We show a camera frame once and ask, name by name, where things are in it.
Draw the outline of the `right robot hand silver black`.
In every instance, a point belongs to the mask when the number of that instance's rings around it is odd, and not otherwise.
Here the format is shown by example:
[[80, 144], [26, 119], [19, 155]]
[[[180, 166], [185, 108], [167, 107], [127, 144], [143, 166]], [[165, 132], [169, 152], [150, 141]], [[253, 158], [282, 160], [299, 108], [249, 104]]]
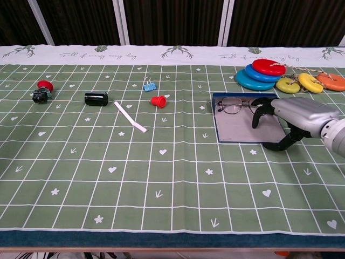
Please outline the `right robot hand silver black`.
[[262, 104], [254, 115], [252, 127], [256, 128], [260, 117], [276, 115], [287, 122], [290, 132], [278, 143], [264, 142], [272, 151], [283, 151], [303, 138], [321, 139], [321, 131], [331, 120], [340, 120], [340, 111], [330, 105], [303, 97], [257, 98], [254, 104]]

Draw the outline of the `blue glasses case grey lining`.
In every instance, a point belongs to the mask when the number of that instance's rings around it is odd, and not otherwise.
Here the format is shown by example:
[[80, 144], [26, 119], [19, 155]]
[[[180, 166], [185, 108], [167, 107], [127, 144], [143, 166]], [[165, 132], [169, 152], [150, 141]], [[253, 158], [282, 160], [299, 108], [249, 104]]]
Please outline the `blue glasses case grey lining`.
[[273, 93], [226, 93], [215, 92], [212, 94], [212, 108], [215, 125], [220, 142], [279, 142], [285, 132], [278, 118], [272, 115], [264, 115], [260, 118], [257, 128], [252, 127], [253, 113], [242, 109], [237, 114], [218, 112], [217, 102], [225, 97], [236, 97], [240, 99], [277, 98]]

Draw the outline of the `wire-rimmed eyeglasses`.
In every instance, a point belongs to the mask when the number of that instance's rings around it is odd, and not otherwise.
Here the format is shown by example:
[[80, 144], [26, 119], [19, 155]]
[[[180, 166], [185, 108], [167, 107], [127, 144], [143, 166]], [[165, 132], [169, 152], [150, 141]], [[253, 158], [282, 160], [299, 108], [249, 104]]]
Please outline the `wire-rimmed eyeglasses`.
[[217, 102], [218, 112], [237, 114], [242, 109], [247, 108], [254, 114], [259, 107], [262, 107], [262, 104], [254, 104], [254, 101], [254, 98], [243, 100], [236, 97], [225, 97]]

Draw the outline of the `yellow wooden disc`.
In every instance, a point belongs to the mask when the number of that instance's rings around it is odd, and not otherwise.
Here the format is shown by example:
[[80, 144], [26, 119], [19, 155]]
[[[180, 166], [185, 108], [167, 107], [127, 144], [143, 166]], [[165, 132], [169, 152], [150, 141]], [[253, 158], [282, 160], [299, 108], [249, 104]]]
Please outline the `yellow wooden disc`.
[[323, 86], [318, 83], [317, 79], [308, 73], [301, 73], [298, 75], [299, 83], [308, 91], [313, 93], [321, 93]]

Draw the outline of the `yellow-green wooden disc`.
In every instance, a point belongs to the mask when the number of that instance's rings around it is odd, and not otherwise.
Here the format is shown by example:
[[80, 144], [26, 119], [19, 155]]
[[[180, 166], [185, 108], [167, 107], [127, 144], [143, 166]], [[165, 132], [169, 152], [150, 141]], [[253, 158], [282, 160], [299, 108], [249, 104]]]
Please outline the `yellow-green wooden disc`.
[[291, 78], [281, 78], [276, 82], [275, 86], [280, 91], [288, 94], [295, 94], [300, 91], [300, 85]]

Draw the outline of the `orange wooden disc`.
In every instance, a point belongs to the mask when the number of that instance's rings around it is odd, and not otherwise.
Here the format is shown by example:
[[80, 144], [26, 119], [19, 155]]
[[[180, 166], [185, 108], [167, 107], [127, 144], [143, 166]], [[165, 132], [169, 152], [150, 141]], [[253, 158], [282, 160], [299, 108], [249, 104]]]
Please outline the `orange wooden disc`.
[[316, 76], [317, 80], [324, 84], [327, 89], [333, 91], [345, 91], [345, 79], [336, 74], [330, 74], [330, 77], [325, 73], [320, 73]]

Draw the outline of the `red wooden disc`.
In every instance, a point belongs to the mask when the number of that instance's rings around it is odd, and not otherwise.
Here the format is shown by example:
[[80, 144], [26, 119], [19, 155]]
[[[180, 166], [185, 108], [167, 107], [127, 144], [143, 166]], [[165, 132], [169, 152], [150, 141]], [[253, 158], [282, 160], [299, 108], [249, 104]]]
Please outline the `red wooden disc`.
[[269, 59], [257, 59], [253, 61], [252, 67], [262, 74], [269, 76], [282, 76], [286, 72], [284, 65], [280, 63], [269, 60]]

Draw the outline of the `blue wooden disc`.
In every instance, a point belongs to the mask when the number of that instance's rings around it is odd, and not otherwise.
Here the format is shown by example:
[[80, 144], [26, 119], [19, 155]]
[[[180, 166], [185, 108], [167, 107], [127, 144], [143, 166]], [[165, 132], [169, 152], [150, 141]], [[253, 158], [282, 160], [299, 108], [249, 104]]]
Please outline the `blue wooden disc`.
[[260, 72], [257, 72], [251, 64], [248, 64], [245, 67], [245, 73], [252, 79], [255, 79], [257, 81], [265, 82], [265, 83], [275, 83], [277, 82], [281, 76], [269, 76], [266, 74], [262, 74]]

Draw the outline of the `small red push button cap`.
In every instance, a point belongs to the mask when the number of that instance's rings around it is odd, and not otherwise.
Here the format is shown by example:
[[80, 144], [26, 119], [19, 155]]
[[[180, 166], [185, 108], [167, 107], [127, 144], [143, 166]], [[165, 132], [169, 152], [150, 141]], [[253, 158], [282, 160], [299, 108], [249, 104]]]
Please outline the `small red push button cap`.
[[158, 108], [164, 108], [167, 104], [167, 99], [165, 96], [152, 97], [150, 103]]

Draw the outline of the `green checkered tablecloth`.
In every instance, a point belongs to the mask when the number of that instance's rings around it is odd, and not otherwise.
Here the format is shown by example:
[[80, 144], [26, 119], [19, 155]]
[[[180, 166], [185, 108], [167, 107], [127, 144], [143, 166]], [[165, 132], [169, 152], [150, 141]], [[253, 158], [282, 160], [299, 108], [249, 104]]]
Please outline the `green checkered tablecloth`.
[[345, 47], [0, 47], [0, 231], [345, 236], [345, 159], [321, 140], [276, 153], [217, 139], [212, 94], [244, 93], [235, 74], [258, 58], [345, 78]]

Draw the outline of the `blue binder clip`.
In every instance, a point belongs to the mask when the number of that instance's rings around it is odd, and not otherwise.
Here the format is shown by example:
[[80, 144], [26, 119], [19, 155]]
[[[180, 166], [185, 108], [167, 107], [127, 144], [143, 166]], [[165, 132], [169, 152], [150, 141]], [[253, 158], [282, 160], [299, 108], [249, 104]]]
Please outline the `blue binder clip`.
[[156, 84], [151, 81], [150, 77], [145, 77], [143, 81], [143, 89], [145, 92], [156, 90]]

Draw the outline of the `white plastic strip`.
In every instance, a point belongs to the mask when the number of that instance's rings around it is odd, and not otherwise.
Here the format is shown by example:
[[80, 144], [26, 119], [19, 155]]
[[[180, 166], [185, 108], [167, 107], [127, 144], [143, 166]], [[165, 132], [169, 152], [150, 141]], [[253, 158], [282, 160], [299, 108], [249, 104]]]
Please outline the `white plastic strip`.
[[119, 111], [126, 117], [126, 119], [129, 121], [129, 123], [135, 127], [136, 129], [138, 129], [139, 131], [141, 131], [142, 133], [147, 132], [147, 129], [145, 127], [143, 127], [142, 125], [140, 125], [139, 123], [137, 123], [126, 111], [125, 109], [117, 102], [114, 102], [114, 105], [119, 109]]

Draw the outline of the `dark teal table underlay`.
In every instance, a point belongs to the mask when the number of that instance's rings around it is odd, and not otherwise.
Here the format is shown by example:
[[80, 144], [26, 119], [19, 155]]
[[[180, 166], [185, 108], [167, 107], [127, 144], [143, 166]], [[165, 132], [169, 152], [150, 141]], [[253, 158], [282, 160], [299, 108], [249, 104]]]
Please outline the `dark teal table underlay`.
[[160, 234], [91, 231], [0, 231], [0, 247], [339, 248], [343, 236]]

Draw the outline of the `black cylindrical ferrite core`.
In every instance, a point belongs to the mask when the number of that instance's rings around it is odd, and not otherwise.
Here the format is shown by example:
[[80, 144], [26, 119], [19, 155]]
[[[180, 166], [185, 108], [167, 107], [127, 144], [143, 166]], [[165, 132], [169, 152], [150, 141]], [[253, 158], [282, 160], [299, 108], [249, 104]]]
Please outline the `black cylindrical ferrite core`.
[[107, 92], [86, 92], [84, 101], [89, 106], [107, 106], [108, 94]]

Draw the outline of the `red emergency stop button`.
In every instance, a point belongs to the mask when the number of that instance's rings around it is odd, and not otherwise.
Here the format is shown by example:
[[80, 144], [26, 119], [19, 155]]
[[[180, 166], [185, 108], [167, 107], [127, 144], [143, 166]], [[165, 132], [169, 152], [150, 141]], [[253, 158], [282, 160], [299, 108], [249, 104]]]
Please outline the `red emergency stop button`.
[[47, 80], [37, 82], [37, 89], [33, 92], [32, 100], [35, 103], [45, 104], [52, 99], [53, 84]]

